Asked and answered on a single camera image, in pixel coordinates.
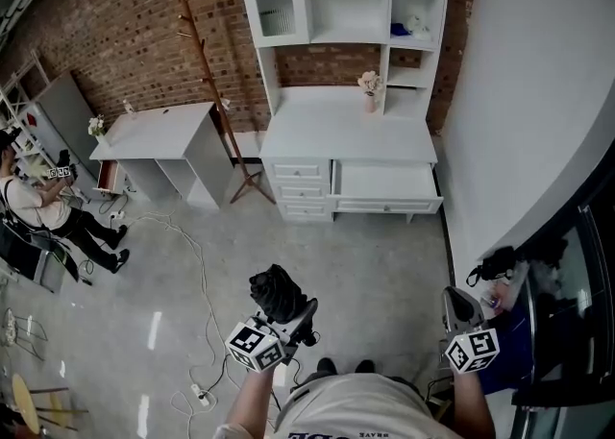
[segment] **black pants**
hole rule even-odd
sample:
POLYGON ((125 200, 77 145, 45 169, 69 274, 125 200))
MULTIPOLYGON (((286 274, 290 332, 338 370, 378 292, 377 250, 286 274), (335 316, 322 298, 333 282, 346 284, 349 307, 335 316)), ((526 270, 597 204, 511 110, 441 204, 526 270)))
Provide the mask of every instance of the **black pants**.
POLYGON ((89 212, 72 208, 66 223, 52 230, 52 233, 72 241, 75 246, 84 252, 84 255, 94 263, 107 268, 107 270, 112 270, 117 265, 117 256, 103 251, 98 243, 92 239, 92 236, 94 236, 107 243, 113 243, 117 238, 117 231, 99 224, 89 212))

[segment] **white desk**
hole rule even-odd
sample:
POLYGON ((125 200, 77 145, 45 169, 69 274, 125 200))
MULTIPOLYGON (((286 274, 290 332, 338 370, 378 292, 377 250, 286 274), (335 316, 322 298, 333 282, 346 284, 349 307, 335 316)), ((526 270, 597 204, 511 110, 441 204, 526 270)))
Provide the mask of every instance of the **white desk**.
POLYGON ((425 120, 365 114, 356 87, 287 87, 260 158, 287 221, 335 212, 436 213, 425 120))
POLYGON ((209 112, 199 103, 123 114, 90 159, 116 160, 150 201, 180 192, 191 205, 218 208, 233 165, 209 112))

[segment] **wooden stool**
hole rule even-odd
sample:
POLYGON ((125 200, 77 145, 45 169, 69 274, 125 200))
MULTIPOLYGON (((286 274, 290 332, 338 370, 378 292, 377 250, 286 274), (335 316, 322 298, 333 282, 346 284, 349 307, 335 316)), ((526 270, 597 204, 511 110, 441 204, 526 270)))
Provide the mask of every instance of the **wooden stool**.
POLYGON ((64 410, 60 402, 58 392, 69 391, 68 388, 48 388, 48 389, 33 389, 29 390, 25 381, 19 374, 12 375, 12 393, 15 403, 19 409, 19 413, 26 423, 26 426, 35 434, 40 433, 40 422, 47 422, 54 426, 68 428, 69 430, 77 430, 68 424, 68 416, 78 413, 88 413, 87 410, 64 410), (35 406, 32 395, 48 395, 49 407, 35 406), (38 412, 50 413, 52 419, 42 417, 38 412))

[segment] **black shoe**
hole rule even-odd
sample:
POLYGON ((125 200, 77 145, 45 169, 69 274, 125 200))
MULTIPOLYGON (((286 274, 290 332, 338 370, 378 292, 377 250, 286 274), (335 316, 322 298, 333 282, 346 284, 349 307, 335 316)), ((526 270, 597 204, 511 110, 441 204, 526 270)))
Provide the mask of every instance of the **black shoe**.
POLYGON ((120 241, 122 240, 122 237, 124 237, 126 235, 126 232, 128 232, 128 227, 120 226, 119 229, 117 230, 117 234, 115 236, 115 239, 111 243, 107 243, 107 245, 112 250, 117 249, 117 247, 119 246, 120 241))
POLYGON ((124 263, 128 261, 128 256, 130 256, 131 252, 128 250, 122 250, 119 252, 119 257, 117 259, 117 265, 115 268, 111 270, 113 274, 116 274, 117 271, 124 266, 124 263))
POLYGON ((318 365, 316 366, 316 371, 327 371, 331 374, 337 374, 337 369, 335 369, 335 364, 328 357, 321 358, 318 361, 318 365))
POLYGON ((356 373, 367 374, 367 373, 375 373, 376 366, 374 365, 373 360, 361 360, 355 369, 356 373))

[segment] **open drawer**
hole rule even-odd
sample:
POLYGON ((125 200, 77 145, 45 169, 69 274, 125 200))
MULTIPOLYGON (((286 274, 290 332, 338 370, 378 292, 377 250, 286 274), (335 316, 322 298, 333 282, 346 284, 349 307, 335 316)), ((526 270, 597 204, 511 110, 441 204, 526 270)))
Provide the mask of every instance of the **open drawer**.
POLYGON ((429 164, 365 164, 335 160, 330 208, 337 212, 435 213, 429 164))
POLYGON ((101 161, 98 184, 94 189, 120 195, 124 192, 125 182, 126 173, 116 160, 101 161))

